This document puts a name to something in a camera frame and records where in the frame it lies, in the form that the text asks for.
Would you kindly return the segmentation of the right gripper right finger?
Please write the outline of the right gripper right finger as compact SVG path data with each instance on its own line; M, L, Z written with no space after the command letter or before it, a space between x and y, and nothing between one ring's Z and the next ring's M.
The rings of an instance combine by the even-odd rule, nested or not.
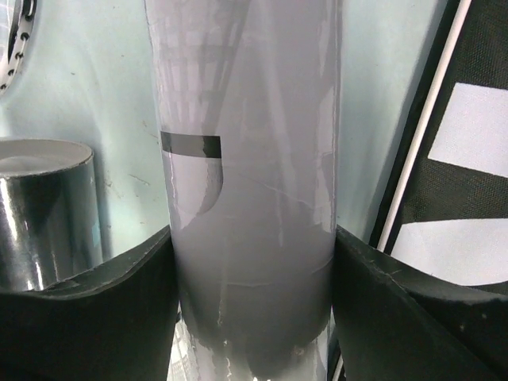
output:
M349 380L507 377L506 283L449 283L338 228L332 291Z

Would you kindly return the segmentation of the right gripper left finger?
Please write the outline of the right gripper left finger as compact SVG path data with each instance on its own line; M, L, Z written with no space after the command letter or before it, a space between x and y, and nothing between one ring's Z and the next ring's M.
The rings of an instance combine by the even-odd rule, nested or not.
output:
M177 305L168 229L45 290L4 290L1 377L164 380Z

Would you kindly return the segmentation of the white shuttlecock tube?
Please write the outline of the white shuttlecock tube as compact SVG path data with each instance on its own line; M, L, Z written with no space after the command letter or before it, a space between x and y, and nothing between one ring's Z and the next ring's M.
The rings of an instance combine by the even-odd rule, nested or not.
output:
M324 380L338 1L147 1L196 380Z

